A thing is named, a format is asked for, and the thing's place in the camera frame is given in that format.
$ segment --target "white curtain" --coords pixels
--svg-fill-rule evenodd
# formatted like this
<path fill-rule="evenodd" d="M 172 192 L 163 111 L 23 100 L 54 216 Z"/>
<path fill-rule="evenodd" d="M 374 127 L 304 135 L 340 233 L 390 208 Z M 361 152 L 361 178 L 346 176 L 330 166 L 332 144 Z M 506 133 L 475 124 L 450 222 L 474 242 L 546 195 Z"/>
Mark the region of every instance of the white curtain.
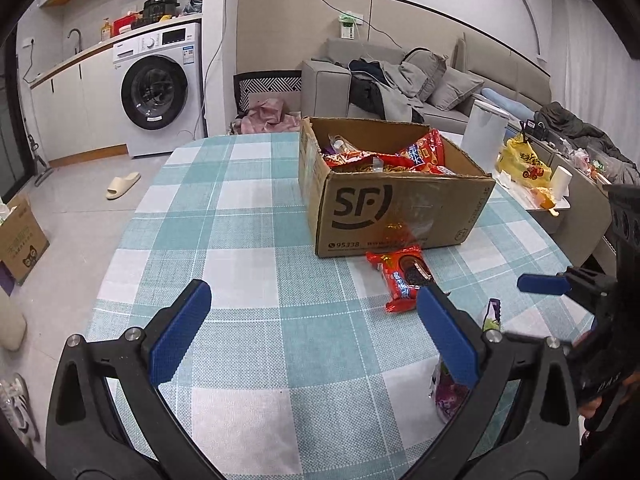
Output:
<path fill-rule="evenodd" d="M 640 61 L 593 2 L 552 0 L 548 70 L 554 101 L 609 135 L 640 167 Z"/>

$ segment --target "floor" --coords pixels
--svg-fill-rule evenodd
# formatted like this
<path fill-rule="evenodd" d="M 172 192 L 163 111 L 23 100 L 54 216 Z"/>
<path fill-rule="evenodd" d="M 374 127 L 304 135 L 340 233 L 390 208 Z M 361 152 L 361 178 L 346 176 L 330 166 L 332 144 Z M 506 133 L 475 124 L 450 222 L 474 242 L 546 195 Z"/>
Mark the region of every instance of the floor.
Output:
<path fill-rule="evenodd" d="M 115 156 L 58 168 L 40 187 L 24 188 L 50 247 L 12 300 L 27 320 L 17 352 L 0 349 L 0 374 L 19 372 L 26 380 L 35 423 L 42 434 L 34 446 L 44 461 L 44 433 L 53 379 L 66 338 L 84 333 L 111 257 L 127 222 L 167 155 L 130 159 Z M 139 171 L 141 178 L 123 197 L 105 199 L 115 176 Z"/>

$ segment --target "black rice cooker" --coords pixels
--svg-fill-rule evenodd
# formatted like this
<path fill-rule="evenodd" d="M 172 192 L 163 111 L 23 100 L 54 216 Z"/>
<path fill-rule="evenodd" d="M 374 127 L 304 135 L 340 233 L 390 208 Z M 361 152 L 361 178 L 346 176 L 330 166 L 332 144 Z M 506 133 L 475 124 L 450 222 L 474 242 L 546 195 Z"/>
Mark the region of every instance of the black rice cooker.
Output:
<path fill-rule="evenodd" d="M 175 16 L 175 8 L 179 5 L 178 0 L 147 0 L 142 10 L 142 18 L 149 23 L 159 22 L 166 14 Z"/>

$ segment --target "kitchen counter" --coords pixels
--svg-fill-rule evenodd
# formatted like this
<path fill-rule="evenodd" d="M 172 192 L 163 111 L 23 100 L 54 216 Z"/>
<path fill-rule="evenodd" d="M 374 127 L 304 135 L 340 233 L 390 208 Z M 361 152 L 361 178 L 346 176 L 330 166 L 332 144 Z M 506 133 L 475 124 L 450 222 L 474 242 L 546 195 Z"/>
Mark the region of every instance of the kitchen counter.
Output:
<path fill-rule="evenodd" d="M 179 18 L 174 18 L 167 22 L 157 22 L 152 23 L 151 25 L 145 25 L 145 27 L 136 28 L 135 30 L 131 30 L 129 32 L 125 32 L 124 34 L 119 34 L 114 36 L 113 38 L 109 38 L 107 41 L 101 41 L 100 43 L 95 44 L 89 48 L 84 49 L 82 52 L 78 52 L 74 56 L 65 59 L 62 63 L 58 63 L 53 68 L 38 74 L 37 78 L 31 83 L 30 88 L 33 89 L 39 84 L 45 82 L 47 79 L 50 79 L 53 75 L 61 72 L 62 70 L 69 68 L 70 66 L 75 65 L 76 63 L 91 57 L 93 54 L 97 54 L 98 52 L 102 52 L 103 50 L 107 50 L 108 48 L 112 48 L 115 43 L 120 43 L 127 38 L 132 38 L 133 36 L 139 36 L 140 34 L 144 34 L 145 32 L 149 32 L 152 30 L 158 30 L 159 28 L 165 27 L 173 27 L 174 25 L 180 25 L 181 23 L 189 23 L 196 22 L 202 18 L 202 13 L 196 14 L 188 14 L 187 16 L 181 16 Z"/>

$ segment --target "slipper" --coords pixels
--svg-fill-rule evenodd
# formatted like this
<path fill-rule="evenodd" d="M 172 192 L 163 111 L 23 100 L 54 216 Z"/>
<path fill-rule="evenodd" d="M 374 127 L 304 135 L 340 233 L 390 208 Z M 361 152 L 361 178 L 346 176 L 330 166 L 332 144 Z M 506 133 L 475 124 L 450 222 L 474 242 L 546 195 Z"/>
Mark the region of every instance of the slipper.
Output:
<path fill-rule="evenodd" d="M 111 181 L 109 187 L 107 187 L 107 200 L 120 198 L 139 180 L 140 174 L 137 171 L 130 173 L 124 178 L 117 176 Z"/>

